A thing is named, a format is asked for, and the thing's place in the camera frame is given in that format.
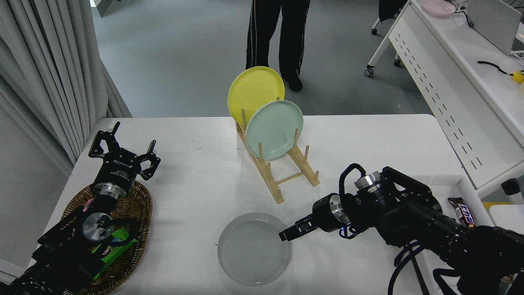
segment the white curtain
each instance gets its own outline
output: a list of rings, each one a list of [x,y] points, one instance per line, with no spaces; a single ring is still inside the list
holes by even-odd
[[[89,0],[0,1],[0,107],[69,172],[99,119],[131,117],[100,60]]]

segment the green snack package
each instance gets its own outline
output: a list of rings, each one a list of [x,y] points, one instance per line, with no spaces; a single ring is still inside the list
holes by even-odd
[[[123,241],[125,239],[127,239],[127,237],[129,237],[129,234],[127,233],[126,229],[125,228],[121,228],[119,230],[116,230],[114,231],[112,234],[113,236],[113,242],[116,242],[116,241]],[[107,248],[107,250],[105,251],[105,253],[102,255],[102,261],[105,262],[105,266],[104,268],[102,268],[102,270],[98,273],[98,275],[96,275],[94,277],[93,280],[96,280],[99,278],[99,276],[111,265],[113,264],[113,262],[115,262],[115,260],[120,257],[120,255],[122,255],[122,253],[124,253],[127,248],[129,248],[132,244],[136,243],[137,240],[136,239],[132,239],[131,241],[129,241],[129,243],[127,243],[126,245],[123,245],[123,246],[120,246],[120,247],[111,247],[109,246]]]

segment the white table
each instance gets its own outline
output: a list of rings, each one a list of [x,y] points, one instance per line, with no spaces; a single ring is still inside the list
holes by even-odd
[[[93,131],[110,129],[116,121],[103,119]],[[299,147],[311,145],[308,161],[320,171],[321,183],[312,187],[299,177],[280,185],[285,200],[280,205],[237,138],[233,119],[118,121],[120,146],[140,154],[156,139],[162,161],[152,179],[141,181],[154,202],[144,257],[117,294],[384,294],[399,249],[387,246],[374,229],[351,241],[321,230],[293,241],[286,271],[260,287],[240,286],[227,277],[215,243],[227,223],[244,213],[265,212],[293,224],[311,213],[314,201],[338,191],[340,173],[353,162],[368,173],[391,166],[425,182],[432,177],[459,177],[474,194],[437,121],[426,114],[305,116]],[[47,228],[59,220],[71,197],[94,180],[101,166],[100,159],[88,157],[88,142]],[[273,160],[271,167],[275,178],[296,169],[288,157]],[[357,177],[358,173],[349,175],[346,191],[356,192]],[[476,203],[470,205],[478,216],[489,219],[479,209],[478,198],[473,199]],[[395,294],[420,294],[411,265],[397,280]]]
[[[524,204],[493,205],[489,208],[489,215],[496,226],[524,235]]]
[[[408,1],[370,65],[391,42],[484,197],[524,174],[524,95],[508,76],[477,61],[510,72],[524,64],[470,29],[464,14],[434,17],[420,3]]]

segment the black shoe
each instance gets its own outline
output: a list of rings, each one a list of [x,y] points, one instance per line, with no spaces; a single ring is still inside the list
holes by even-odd
[[[293,92],[299,92],[302,90],[302,81],[296,72],[283,73],[282,78],[289,83],[289,89]]]

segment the black pants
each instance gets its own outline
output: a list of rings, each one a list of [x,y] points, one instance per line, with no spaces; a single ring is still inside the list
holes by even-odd
[[[269,41],[282,9],[278,63],[280,73],[300,74],[304,56],[304,30],[310,0],[253,0],[247,32],[246,69],[268,67]]]

